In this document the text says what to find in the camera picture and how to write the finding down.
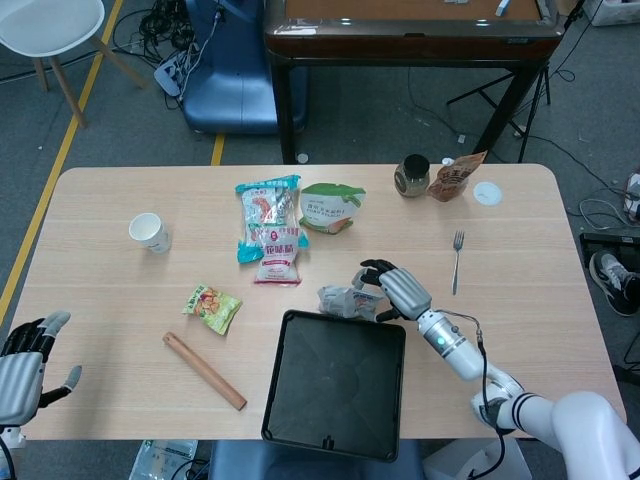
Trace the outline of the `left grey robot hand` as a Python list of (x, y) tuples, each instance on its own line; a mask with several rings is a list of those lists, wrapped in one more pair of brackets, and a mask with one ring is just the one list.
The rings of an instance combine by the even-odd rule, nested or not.
[(74, 366), (58, 388), (43, 390), (43, 379), (57, 335), (70, 320), (67, 311), (56, 311), (14, 328), (1, 349), (1, 427), (22, 427), (39, 409), (73, 392), (82, 375)]

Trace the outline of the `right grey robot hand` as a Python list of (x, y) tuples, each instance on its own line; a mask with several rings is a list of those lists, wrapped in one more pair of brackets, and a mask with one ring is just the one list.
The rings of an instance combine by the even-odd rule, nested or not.
[(389, 310), (376, 315), (377, 323), (399, 318), (417, 321), (430, 309), (431, 295), (408, 270), (384, 259), (367, 259), (360, 265), (364, 268), (360, 280), (379, 287), (391, 305)]

